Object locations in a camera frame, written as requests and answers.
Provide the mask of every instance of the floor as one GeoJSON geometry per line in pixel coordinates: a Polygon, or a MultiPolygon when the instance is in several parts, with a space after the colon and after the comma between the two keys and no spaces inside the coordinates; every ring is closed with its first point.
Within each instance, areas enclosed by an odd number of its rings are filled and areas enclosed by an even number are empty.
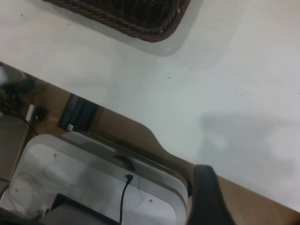
{"type": "MultiPolygon", "coordinates": [[[[36,126],[39,134],[61,134],[56,126],[68,100],[69,93],[42,81],[24,101],[42,105],[48,109],[46,120],[36,126]]],[[[193,165],[167,153],[154,135],[143,125],[105,108],[100,108],[90,132],[105,136],[112,141],[131,146],[150,156],[163,158],[171,166],[178,165],[184,173],[192,173],[193,165]]],[[[296,225],[300,214],[257,195],[241,186],[219,178],[226,205],[237,225],[296,225]]]]}

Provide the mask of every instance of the white tabletop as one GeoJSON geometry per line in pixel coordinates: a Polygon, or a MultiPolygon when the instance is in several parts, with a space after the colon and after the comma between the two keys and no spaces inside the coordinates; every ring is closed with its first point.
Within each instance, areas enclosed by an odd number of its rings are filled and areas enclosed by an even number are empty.
{"type": "Polygon", "coordinates": [[[155,44],[41,0],[0,0],[0,61],[300,211],[299,0],[193,0],[155,44]]]}

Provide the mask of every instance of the wooden surface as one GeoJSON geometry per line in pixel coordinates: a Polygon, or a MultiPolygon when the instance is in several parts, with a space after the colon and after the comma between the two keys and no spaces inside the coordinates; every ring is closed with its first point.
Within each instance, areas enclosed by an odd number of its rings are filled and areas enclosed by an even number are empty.
{"type": "Polygon", "coordinates": [[[194,0],[174,35],[151,44],[41,0],[2,0],[0,60],[300,211],[299,7],[194,0]]]}
{"type": "MultiPolygon", "coordinates": [[[[67,103],[69,93],[52,85],[40,84],[41,86],[30,94],[30,99],[36,104],[43,104],[49,114],[42,124],[37,125],[37,130],[42,134],[61,134],[63,130],[55,126],[64,105],[67,103]],[[42,92],[43,87],[46,87],[47,91],[42,92]]],[[[193,165],[168,154],[145,126],[115,112],[101,108],[90,131],[97,135],[106,136],[115,143],[124,143],[139,149],[141,152],[151,152],[161,158],[171,160],[184,167],[192,176],[193,165]]],[[[219,177],[219,184],[226,205],[237,225],[296,225],[296,222],[300,220],[298,212],[226,179],[219,177]]]]}

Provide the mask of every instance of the black object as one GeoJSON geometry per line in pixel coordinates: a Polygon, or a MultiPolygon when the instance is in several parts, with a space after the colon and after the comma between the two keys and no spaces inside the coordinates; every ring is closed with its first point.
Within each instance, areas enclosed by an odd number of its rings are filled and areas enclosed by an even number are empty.
{"type": "Polygon", "coordinates": [[[193,206],[187,225],[235,225],[219,187],[218,178],[208,165],[194,170],[193,206]]]}
{"type": "Polygon", "coordinates": [[[32,120],[35,123],[40,123],[46,118],[46,115],[47,115],[47,110],[44,107],[38,105],[33,113],[32,120]]]}
{"type": "Polygon", "coordinates": [[[127,186],[130,184],[130,182],[131,182],[132,179],[133,179],[133,175],[128,174],[128,175],[125,175],[125,177],[127,178],[127,181],[126,181],[126,185],[125,185],[125,187],[124,187],[124,189],[123,189],[122,197],[121,197],[120,222],[119,222],[119,225],[122,224],[122,219],[123,219],[123,201],[124,201],[124,194],[125,194],[125,191],[126,191],[127,186]]]}
{"type": "Polygon", "coordinates": [[[71,94],[58,127],[68,131],[86,131],[96,115],[98,105],[71,94]]]}
{"type": "Polygon", "coordinates": [[[94,224],[95,222],[98,225],[119,224],[117,221],[110,219],[109,217],[102,215],[101,213],[96,212],[62,194],[56,195],[50,211],[39,221],[45,225],[57,224],[58,221],[60,224],[69,225],[70,223],[74,224],[75,220],[77,220],[76,223],[84,221],[82,224],[94,224]]]}

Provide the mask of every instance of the brown wicker basket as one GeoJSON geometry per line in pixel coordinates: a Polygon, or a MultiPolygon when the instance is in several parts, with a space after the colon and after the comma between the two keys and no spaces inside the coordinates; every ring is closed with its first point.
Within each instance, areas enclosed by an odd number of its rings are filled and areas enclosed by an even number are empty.
{"type": "Polygon", "coordinates": [[[177,29],[190,0],[46,0],[134,38],[158,42],[177,29]]]}

